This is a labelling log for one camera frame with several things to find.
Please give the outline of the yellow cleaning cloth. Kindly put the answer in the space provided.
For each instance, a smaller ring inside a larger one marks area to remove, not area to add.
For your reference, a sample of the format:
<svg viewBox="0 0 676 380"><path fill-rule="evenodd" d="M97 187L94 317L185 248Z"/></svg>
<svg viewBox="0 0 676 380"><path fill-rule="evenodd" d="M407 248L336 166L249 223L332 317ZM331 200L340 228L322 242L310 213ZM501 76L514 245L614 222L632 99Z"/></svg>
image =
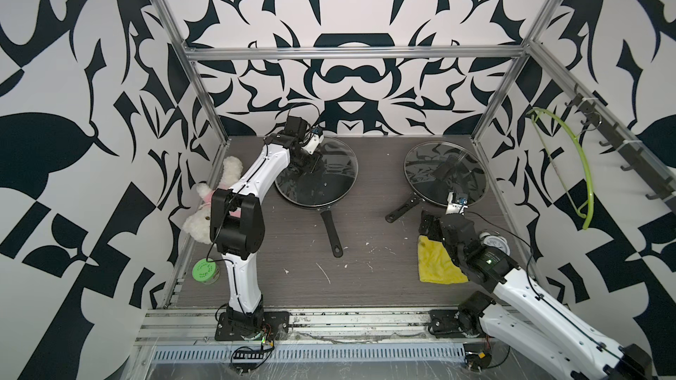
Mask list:
<svg viewBox="0 0 676 380"><path fill-rule="evenodd" d="M442 243L420 235L417 242L418 277L422 283L453 285L468 283L456 267Z"/></svg>

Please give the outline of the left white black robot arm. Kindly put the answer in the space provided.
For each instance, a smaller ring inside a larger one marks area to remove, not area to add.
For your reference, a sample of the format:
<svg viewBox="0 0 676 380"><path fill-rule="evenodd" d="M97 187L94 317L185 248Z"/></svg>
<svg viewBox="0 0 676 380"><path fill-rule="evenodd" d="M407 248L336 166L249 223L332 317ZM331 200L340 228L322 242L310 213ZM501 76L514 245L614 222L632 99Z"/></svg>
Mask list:
<svg viewBox="0 0 676 380"><path fill-rule="evenodd" d="M324 139L323 129L290 116L283 129L268 135L255 163L227 189L211 195L209 239L227 269L230 320L258 328L262 324L262 292L257 280L257 253L265 237L262 202L289 166L304 167Z"/></svg>

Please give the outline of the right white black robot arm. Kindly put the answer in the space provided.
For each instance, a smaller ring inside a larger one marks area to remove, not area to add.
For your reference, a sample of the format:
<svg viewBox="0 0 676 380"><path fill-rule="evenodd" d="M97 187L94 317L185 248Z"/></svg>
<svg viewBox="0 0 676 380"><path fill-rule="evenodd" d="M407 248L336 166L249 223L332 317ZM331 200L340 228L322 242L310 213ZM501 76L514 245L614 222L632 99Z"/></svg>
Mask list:
<svg viewBox="0 0 676 380"><path fill-rule="evenodd" d="M420 234L438 242L451 262L481 290L445 315L431 313L435 337L489 336L524 355L556 379L650 379L651 356L621 345L549 295L507 253L479 239L460 213L422 213Z"/></svg>

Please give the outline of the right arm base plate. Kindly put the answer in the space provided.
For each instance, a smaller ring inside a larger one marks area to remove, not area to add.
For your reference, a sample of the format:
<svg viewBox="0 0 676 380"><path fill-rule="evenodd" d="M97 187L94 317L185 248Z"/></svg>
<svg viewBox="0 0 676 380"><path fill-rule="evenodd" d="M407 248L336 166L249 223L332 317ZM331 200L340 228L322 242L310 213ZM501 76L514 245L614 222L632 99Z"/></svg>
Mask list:
<svg viewBox="0 0 676 380"><path fill-rule="evenodd" d="M431 310L428 333L435 338L477 338L484 336L478 314L470 310Z"/></svg>

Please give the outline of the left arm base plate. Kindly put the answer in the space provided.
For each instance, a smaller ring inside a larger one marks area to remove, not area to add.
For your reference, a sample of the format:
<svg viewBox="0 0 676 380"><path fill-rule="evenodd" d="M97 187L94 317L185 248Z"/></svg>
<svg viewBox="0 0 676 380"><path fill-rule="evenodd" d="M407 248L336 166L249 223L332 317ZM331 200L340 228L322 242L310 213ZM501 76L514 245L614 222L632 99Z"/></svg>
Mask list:
<svg viewBox="0 0 676 380"><path fill-rule="evenodd" d="M245 315L237 311L224 311L218 316L215 341L274 340L288 333L290 313L287 311L255 312Z"/></svg>

